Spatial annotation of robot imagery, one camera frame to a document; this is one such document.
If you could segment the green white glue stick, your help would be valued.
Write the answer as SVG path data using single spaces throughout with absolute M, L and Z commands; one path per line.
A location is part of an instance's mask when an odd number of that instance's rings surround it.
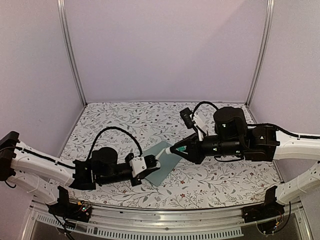
M 156 155 L 156 158 L 158 159 L 162 154 L 167 154 L 167 155 L 174 154 L 174 155 L 177 155 L 177 154 L 175 154 L 175 151 L 187 152 L 187 147 L 186 147 L 186 146 L 180 146 L 180 147 L 171 146 L 171 147 L 163 148 L 163 149 Z

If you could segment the teal blue envelope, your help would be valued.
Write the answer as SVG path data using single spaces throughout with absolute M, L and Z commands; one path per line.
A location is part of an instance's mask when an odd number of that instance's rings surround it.
M 169 148 L 170 146 L 171 144 L 168 142 L 161 141 L 144 150 L 142 155 L 144 157 L 148 155 L 157 156 L 163 149 Z M 159 187 L 182 158 L 176 154 L 167 154 L 164 150 L 156 159 L 160 162 L 160 169 L 149 174 L 146 179 L 154 186 Z

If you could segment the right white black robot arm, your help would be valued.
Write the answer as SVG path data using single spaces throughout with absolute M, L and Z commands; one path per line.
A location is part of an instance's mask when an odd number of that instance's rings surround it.
M 291 200 L 320 186 L 320 137 L 289 132 L 275 124 L 248 124 L 241 108 L 222 107 L 213 114 L 214 135 L 209 135 L 200 115 L 186 108 L 180 116 L 188 129 L 195 132 L 169 147 L 166 152 L 178 155 L 194 164 L 206 157 L 235 156 L 252 162 L 299 159 L 315 160 L 315 164 L 292 180 L 278 184 L 265 192 L 258 213 L 269 218 L 278 204 Z

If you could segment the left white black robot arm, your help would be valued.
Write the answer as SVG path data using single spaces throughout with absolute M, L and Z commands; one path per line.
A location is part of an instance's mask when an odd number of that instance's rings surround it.
M 63 217 L 70 217 L 75 211 L 64 198 L 66 188 L 92 191 L 123 181 L 130 181 L 134 187 L 160 167 L 154 155 L 129 153 L 124 163 L 118 163 L 118 154 L 111 147 L 93 151 L 87 160 L 63 160 L 28 146 L 16 131 L 0 140 L 0 180 L 54 205 Z

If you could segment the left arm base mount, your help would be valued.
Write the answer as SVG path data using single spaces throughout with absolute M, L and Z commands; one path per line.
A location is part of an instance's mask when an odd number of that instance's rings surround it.
M 92 205 L 89 203 L 56 203 L 47 205 L 48 212 L 63 219 L 75 220 L 79 222 L 88 223 L 92 215 Z

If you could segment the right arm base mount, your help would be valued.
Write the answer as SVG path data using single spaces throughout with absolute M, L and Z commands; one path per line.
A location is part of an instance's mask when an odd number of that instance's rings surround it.
M 284 207 L 276 202 L 245 206 L 241 208 L 241 217 L 245 223 L 256 222 L 284 214 Z

